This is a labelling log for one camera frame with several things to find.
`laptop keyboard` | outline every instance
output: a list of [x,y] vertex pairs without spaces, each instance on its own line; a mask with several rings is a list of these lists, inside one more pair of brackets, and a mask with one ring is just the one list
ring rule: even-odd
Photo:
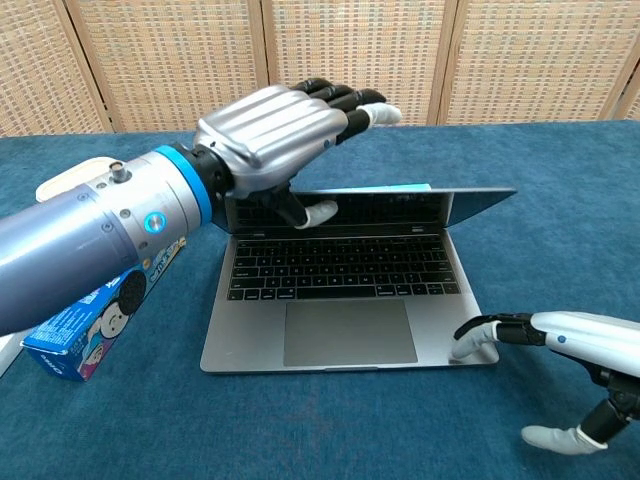
[[437,235],[241,240],[235,253],[229,300],[460,293]]

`laptop screen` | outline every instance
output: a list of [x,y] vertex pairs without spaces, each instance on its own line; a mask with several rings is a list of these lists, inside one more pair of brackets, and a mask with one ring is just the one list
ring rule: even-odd
[[[322,225],[326,230],[355,229],[365,226],[384,225],[441,225],[442,212],[447,210],[447,199],[443,195],[424,193],[298,193],[296,196],[304,206],[322,200],[334,200],[338,213]],[[291,227],[275,212],[250,200],[237,200],[227,208],[230,231],[291,230]]]
[[515,193],[512,189],[431,190],[427,192],[295,192],[304,206],[334,200],[338,213],[307,231],[292,229],[275,212],[251,200],[227,201],[230,233],[327,235],[335,233],[437,231],[458,223]]

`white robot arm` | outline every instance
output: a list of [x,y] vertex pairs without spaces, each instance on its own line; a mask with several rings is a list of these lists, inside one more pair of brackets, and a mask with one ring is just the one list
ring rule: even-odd
[[604,450],[608,441],[640,417],[640,324],[583,312],[496,314],[475,317],[454,334],[451,355],[460,359],[483,343],[546,345],[582,364],[609,391],[575,428],[528,426],[523,439],[565,455]]

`silver robotic hand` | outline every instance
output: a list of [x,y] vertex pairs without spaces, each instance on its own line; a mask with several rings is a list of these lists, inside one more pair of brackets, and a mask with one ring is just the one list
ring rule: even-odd
[[193,146],[162,145],[0,219],[0,336],[46,321],[210,223],[225,197],[254,198],[295,228],[336,213],[289,190],[326,149],[401,119],[375,90],[316,78],[258,90],[198,122]]
[[198,122],[196,145],[212,149],[233,176],[230,194],[253,198],[296,228],[334,215],[334,202],[303,207],[289,180],[328,148],[376,124],[401,120],[375,90],[354,91],[313,78],[263,88]]

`blue fabric surface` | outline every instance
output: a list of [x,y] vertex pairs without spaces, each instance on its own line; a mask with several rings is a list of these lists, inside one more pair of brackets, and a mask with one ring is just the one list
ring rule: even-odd
[[[92,156],[190,132],[0,139],[0,216]],[[297,189],[512,186],[451,228],[480,308],[640,320],[640,123],[382,128],[328,151]],[[492,367],[211,376],[199,369],[226,236],[196,231],[89,382],[26,353],[0,379],[0,478],[638,478],[640,426],[565,457],[519,436],[577,425],[606,391],[544,348]]]

